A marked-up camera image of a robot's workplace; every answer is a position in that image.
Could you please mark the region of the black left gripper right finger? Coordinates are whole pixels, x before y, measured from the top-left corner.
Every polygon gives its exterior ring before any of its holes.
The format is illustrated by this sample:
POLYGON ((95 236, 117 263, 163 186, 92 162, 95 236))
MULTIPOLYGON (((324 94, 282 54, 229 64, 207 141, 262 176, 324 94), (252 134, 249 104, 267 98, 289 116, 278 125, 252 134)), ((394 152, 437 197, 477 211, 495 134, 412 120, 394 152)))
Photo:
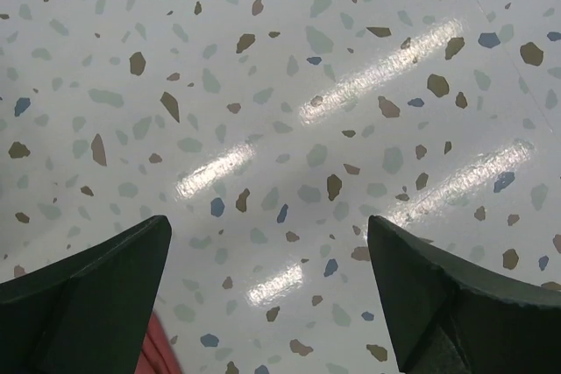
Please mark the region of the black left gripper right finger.
POLYGON ((560 292, 441 250, 378 215, 367 244, 401 373, 558 373, 560 292))

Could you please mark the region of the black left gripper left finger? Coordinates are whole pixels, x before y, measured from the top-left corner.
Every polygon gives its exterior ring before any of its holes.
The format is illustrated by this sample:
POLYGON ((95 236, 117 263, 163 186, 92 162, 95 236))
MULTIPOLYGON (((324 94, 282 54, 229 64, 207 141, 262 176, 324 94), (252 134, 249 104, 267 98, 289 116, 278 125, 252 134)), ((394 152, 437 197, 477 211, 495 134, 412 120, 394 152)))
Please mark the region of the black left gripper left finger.
POLYGON ((167 261, 163 215, 1 284, 3 373, 133 373, 167 261))

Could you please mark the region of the folded red t shirt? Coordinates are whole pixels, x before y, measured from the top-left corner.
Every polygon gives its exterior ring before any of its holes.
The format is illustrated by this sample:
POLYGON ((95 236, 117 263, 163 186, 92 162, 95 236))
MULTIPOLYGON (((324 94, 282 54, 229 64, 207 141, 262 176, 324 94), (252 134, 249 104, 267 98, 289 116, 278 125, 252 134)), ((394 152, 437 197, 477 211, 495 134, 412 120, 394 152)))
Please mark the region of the folded red t shirt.
POLYGON ((138 357, 135 374, 182 374, 166 333, 152 312, 138 357))

